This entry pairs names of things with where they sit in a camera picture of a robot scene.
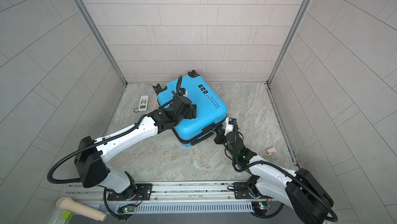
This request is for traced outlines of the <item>blue suitcase black lining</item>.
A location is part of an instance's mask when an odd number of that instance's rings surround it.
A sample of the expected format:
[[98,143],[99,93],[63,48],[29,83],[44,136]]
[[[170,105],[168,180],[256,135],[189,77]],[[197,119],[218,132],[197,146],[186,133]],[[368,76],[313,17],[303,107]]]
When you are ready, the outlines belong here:
[[148,116],[159,133],[171,129],[186,147],[210,137],[226,119],[226,104],[195,70],[153,89],[160,107]]

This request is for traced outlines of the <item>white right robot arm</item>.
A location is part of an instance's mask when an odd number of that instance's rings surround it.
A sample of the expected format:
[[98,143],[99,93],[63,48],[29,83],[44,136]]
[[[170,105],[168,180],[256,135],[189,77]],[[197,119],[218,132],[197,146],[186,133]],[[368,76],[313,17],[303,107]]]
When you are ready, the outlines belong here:
[[251,174],[247,190],[252,197],[273,198],[289,206],[305,224],[339,220],[333,199],[308,170],[282,168],[248,149],[236,119],[227,118],[215,133],[215,143],[224,145],[234,170]]

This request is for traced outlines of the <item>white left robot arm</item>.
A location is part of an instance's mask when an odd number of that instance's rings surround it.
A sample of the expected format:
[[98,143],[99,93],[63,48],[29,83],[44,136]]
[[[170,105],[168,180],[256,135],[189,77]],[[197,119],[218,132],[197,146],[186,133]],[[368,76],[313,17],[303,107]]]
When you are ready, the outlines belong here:
[[196,118],[196,105],[185,96],[176,97],[168,108],[159,108],[142,115],[139,120],[108,136],[92,140],[90,136],[81,140],[80,154],[75,156],[75,166],[84,188],[101,186],[118,194],[134,194],[136,184],[132,176],[107,166],[113,157],[130,146],[163,131],[178,126],[183,119]]

